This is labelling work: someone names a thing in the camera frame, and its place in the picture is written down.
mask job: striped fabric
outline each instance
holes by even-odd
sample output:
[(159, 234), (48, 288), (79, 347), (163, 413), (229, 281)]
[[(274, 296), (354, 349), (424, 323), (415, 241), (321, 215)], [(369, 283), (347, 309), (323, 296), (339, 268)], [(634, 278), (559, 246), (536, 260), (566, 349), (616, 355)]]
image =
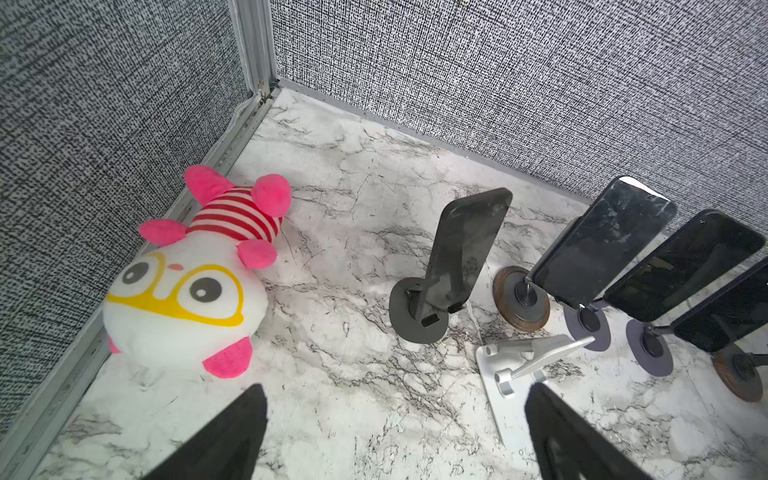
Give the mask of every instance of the striped fabric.
[(216, 197), (194, 216), (187, 233), (215, 232), (235, 240), (272, 242), (280, 231), (283, 218), (275, 218), (259, 210), (250, 196), (252, 187), (235, 187)]

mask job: marble floor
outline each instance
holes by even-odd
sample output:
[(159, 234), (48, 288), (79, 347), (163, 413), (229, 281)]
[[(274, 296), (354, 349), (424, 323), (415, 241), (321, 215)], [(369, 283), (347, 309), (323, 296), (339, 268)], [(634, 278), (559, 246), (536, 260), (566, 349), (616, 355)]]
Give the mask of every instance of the marble floor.
[[(512, 451), (498, 439), (474, 349), (532, 336), (498, 315), (492, 277), (532, 266), (587, 206), (285, 90), (229, 178), (269, 173), (290, 181), (294, 202), (262, 275), (271, 304), (250, 369), (220, 380), (112, 356), (37, 477), (140, 478), (258, 382), (269, 425), (254, 478), (537, 478), (530, 443)], [(495, 187), (515, 199), (471, 297), (479, 328), (463, 310), (436, 344), (400, 340), (392, 285), (423, 276), (450, 200)], [(608, 319), (611, 348), (550, 365), (552, 388), (654, 478), (765, 478), (766, 400), (736, 399), (706, 355), (675, 339), (674, 373), (649, 376), (623, 338), (627, 317)], [(558, 333), (568, 331), (553, 302), (535, 336)]]

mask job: pink foot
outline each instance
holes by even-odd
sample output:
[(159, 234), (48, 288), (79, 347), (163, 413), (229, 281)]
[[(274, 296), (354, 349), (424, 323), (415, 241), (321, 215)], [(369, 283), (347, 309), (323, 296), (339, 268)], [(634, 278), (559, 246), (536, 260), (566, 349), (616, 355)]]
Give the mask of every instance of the pink foot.
[(266, 240), (245, 240), (237, 245), (237, 255), (245, 266), (262, 270), (272, 266), (277, 260), (277, 250)]
[(107, 341), (109, 342), (109, 351), (112, 353), (122, 353), (119, 348), (114, 346), (114, 342), (112, 341), (112, 337), (107, 335)]
[(139, 225), (139, 235), (149, 243), (165, 247), (186, 237), (187, 226), (167, 218), (158, 218)]
[(246, 337), (203, 361), (203, 368), (220, 379), (233, 379), (248, 370), (252, 355), (253, 347)]
[(290, 185), (280, 175), (265, 175), (256, 180), (250, 196), (259, 210), (271, 217), (283, 217), (290, 208)]

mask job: speckled wallpaper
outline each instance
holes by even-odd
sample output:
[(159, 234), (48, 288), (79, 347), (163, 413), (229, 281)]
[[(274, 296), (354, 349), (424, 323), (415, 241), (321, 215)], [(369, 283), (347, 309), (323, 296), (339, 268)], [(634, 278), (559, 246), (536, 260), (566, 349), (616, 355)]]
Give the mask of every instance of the speckled wallpaper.
[(768, 233), (768, 2), (272, 0), (282, 77), (586, 197)]
[(229, 7), (0, 5), (0, 437), (250, 96)]

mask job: plush toy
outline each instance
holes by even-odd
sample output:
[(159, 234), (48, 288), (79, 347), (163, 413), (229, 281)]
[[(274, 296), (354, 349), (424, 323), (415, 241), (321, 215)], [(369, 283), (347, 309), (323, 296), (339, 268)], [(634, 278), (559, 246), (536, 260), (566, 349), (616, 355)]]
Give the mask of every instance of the plush toy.
[(189, 227), (150, 220), (139, 234), (160, 248), (128, 265), (104, 302), (113, 353), (141, 365), (203, 367), (219, 378), (246, 371), (250, 336), (266, 313), (251, 271), (277, 259), (272, 245), (290, 207), (290, 185), (267, 175), (236, 187), (200, 165), (184, 175), (202, 210)]

